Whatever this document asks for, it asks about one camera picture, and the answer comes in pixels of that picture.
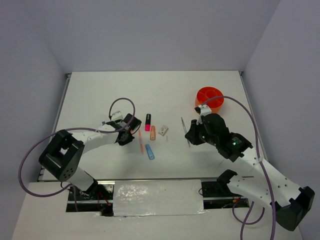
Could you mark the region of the pink black highlighter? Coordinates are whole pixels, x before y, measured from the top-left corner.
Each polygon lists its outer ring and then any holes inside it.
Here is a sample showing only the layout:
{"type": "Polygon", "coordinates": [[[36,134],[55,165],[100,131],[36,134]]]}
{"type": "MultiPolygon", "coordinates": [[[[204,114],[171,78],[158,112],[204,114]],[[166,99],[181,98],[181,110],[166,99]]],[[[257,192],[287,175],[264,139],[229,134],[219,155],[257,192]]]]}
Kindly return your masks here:
{"type": "Polygon", "coordinates": [[[144,126],[144,130],[146,132],[149,132],[151,129],[151,114],[147,113],[146,114],[146,118],[145,118],[145,126],[144,126]]]}

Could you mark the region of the thin orange pen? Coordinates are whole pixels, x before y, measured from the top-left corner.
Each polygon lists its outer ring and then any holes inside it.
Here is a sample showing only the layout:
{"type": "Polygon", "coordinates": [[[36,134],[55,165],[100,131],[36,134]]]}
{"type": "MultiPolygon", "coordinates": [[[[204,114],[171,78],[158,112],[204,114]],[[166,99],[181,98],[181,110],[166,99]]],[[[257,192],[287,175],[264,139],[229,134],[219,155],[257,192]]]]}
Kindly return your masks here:
{"type": "Polygon", "coordinates": [[[144,144],[143,144],[143,138],[142,138],[142,133],[140,129],[138,130],[138,136],[139,136],[140,150],[141,150],[141,153],[144,154],[144,144]]]}

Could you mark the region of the small white staples box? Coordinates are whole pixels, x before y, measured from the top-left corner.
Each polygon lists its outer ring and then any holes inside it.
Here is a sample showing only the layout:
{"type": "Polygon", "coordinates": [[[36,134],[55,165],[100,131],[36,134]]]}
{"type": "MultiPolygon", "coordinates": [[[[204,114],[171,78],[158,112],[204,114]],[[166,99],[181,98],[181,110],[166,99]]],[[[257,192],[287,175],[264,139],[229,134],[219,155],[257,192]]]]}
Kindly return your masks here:
{"type": "Polygon", "coordinates": [[[162,125],[158,131],[158,134],[161,136],[165,136],[169,128],[166,125],[162,125]]]}

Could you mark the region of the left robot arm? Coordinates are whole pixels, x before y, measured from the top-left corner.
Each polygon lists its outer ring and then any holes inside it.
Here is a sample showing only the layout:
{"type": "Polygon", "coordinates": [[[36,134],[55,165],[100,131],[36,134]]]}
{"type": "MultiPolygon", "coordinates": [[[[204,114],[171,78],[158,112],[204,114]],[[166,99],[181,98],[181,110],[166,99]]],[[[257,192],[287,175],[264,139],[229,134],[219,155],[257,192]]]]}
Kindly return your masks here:
{"type": "Polygon", "coordinates": [[[139,129],[141,123],[141,120],[130,113],[123,117],[121,112],[117,111],[111,116],[111,121],[93,131],[80,130],[71,133],[65,129],[60,130],[40,155],[39,163],[58,181],[76,186],[82,196],[91,200],[106,189],[79,167],[82,155],[104,145],[129,144],[135,138],[133,133],[139,129]]]}

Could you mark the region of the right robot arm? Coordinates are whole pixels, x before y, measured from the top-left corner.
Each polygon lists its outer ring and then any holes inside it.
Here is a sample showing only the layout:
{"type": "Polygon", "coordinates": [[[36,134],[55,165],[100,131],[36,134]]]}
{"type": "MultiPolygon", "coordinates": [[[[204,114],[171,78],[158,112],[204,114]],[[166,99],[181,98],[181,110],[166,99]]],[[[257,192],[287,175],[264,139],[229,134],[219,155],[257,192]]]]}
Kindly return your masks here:
{"type": "Polygon", "coordinates": [[[275,220],[288,231],[294,231],[310,211],[315,192],[284,176],[241,134],[229,131],[224,119],[210,113],[193,119],[185,138],[192,145],[204,143],[232,162],[218,177],[217,190],[223,196],[242,195],[265,208],[275,208],[275,220]]]}

